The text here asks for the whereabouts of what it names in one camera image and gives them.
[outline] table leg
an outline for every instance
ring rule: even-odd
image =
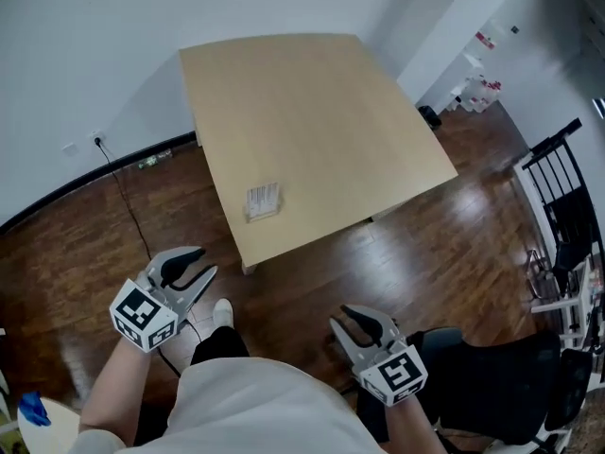
[[[387,210],[383,210],[382,212],[378,212],[377,214],[374,214],[373,216],[371,216],[370,219],[372,220],[372,222],[376,222],[377,220],[380,220],[382,217],[386,217],[391,212],[394,212],[395,210],[397,210],[404,203],[405,202],[402,201],[401,203],[398,203],[397,205],[393,205],[392,207],[388,208]]]
[[[244,264],[244,261],[242,261],[242,272],[245,276],[249,276],[254,273],[254,271],[256,271],[256,266],[258,266],[258,264],[254,264],[253,266],[246,266]]]

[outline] wall socket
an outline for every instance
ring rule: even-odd
[[[95,139],[96,138],[99,138],[102,143],[105,142],[105,134],[101,130],[94,130],[92,133],[90,133],[88,135],[88,137],[91,139],[91,141],[93,142],[93,144],[95,143]]]

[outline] wooden floor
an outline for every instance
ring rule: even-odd
[[[501,108],[446,113],[437,136],[459,176],[376,223],[359,223],[260,265],[244,277],[203,150],[126,182],[151,253],[201,245],[219,266],[192,311],[209,335],[214,302],[229,298],[251,353],[301,368],[335,388],[350,383],[328,318],[343,303],[381,309],[406,333],[457,325],[477,345],[535,331],[522,265],[538,235],[510,163],[525,151]],[[147,263],[112,176],[54,202],[0,237],[0,361],[9,385],[79,408],[118,334],[108,306]],[[198,342],[191,328],[164,348],[178,368]],[[146,398],[169,405],[174,375],[155,358]]]

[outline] person's arm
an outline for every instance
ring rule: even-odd
[[[125,338],[117,343],[82,409],[80,432],[98,428],[134,443],[150,359]]]
[[[389,454],[447,454],[416,395],[387,408],[387,425],[390,442],[381,447]]]

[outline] white sneaker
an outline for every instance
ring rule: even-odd
[[[215,304],[215,310],[212,312],[212,321],[215,328],[229,326],[233,328],[233,306],[228,299],[219,299]]]

